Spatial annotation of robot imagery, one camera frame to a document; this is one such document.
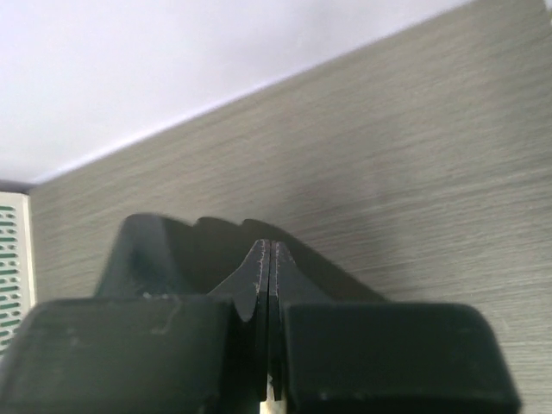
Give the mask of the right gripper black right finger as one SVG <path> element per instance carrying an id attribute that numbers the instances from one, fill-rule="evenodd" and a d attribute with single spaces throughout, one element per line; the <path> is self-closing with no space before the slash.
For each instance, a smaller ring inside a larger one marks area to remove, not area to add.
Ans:
<path id="1" fill-rule="evenodd" d="M 483 315 L 453 303 L 332 298 L 271 248 L 269 373 L 291 413 L 518 413 Z"/>

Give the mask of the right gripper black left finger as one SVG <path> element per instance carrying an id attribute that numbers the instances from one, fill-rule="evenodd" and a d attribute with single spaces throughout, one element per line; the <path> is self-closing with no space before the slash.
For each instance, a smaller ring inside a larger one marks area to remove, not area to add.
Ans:
<path id="1" fill-rule="evenodd" d="M 270 243 L 208 294 L 35 306 L 1 363 L 4 413 L 255 413 L 267 397 Z"/>

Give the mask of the black drawer organizer box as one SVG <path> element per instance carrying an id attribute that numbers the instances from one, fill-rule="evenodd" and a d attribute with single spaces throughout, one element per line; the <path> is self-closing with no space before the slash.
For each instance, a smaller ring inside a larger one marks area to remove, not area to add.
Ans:
<path id="1" fill-rule="evenodd" d="M 241 265 L 260 239 L 283 242 L 298 269 L 332 298 L 384 301 L 381 294 L 272 224 L 253 219 L 232 223 L 212 216 L 185 223 L 153 213 L 133 214 L 122 222 L 95 294 L 206 294 Z"/>

